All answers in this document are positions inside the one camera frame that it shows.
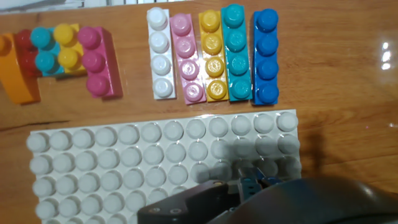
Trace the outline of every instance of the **white baseplate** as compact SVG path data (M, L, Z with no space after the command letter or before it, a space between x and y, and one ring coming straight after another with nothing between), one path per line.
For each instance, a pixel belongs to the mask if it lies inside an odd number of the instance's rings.
M299 178L297 125L295 110L284 110L32 131L36 213L51 224L136 223L144 205L231 180L231 164L246 159L266 175Z
M152 90L156 100L176 98L169 19L168 9L153 7L147 12Z

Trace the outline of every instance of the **wood grain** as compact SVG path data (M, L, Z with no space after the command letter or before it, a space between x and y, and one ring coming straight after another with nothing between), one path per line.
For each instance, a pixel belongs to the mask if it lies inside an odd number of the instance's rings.
M248 102L186 106L177 77L177 100L155 101L151 90L146 11L153 4L0 16L1 32L61 22L103 26L113 34L124 97L92 99L86 77L41 78L42 101L13 105L0 89L0 216L4 223L40 223L31 187L31 130L110 124L202 114L297 109L303 176L342 175L398 192L398 1L233 1L245 5L248 36L253 12L279 13L279 104ZM158 4L170 15L220 10L229 0ZM389 48L382 49L383 43ZM390 51L383 70L382 56Z

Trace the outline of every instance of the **pink block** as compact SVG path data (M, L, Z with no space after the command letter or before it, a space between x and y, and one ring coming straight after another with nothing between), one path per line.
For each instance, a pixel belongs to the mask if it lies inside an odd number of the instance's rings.
M171 17L170 26L185 104L206 102L191 14L180 13Z
M102 27L83 27L78 40L84 53L81 63L88 74L86 87L93 98L123 96L111 34Z

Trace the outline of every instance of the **toy building block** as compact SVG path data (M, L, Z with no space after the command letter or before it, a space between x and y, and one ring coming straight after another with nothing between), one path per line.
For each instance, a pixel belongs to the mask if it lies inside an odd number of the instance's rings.
M35 213L45 224L133 224L146 205L237 181L238 167L301 178L298 123L296 110L282 110L32 131Z
M60 45L54 40L53 32L54 28L44 27L37 27L32 31L30 40L39 49L35 64L42 71L43 77L63 78L67 75L57 60Z
M205 70L207 101L228 100L228 84L225 74L223 28L220 12L207 10L199 13L200 39Z
M278 103L278 14L273 9L254 12L253 101L255 105Z
M31 30L23 29L15 35L16 49L21 69L30 77L41 77L42 72L36 67L37 47L30 41Z
M175 98L169 10L153 7L147 11L147 21L154 98Z
M205 102L206 94L198 64L191 14L180 13L171 17L170 26L185 104Z
M77 37L83 47L81 63L87 70L86 87L93 98L122 97L111 33L102 27L83 27Z
M83 47L77 40L79 24L59 24L54 29L54 39L60 45L58 63L65 69L66 74L86 75L87 71L81 64Z
M244 7L232 4L221 9L229 100L251 100L252 85Z
M0 80L15 104L40 101L37 78L28 75L28 69L20 67L14 34L0 35Z

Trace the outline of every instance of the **2x2 block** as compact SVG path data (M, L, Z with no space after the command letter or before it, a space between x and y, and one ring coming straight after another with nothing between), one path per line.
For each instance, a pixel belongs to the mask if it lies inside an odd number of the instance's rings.
M228 84L225 74L223 28L219 11L199 13L200 39L205 70L207 101L228 100Z
M205 102L206 94L201 80L191 15L180 13L171 17L170 26L185 104Z
M153 7L147 12L147 21L154 98L175 98L169 10Z
M252 99L244 7L232 4L221 9L229 100Z
M278 14L273 9L254 12L253 103L278 103L277 39Z

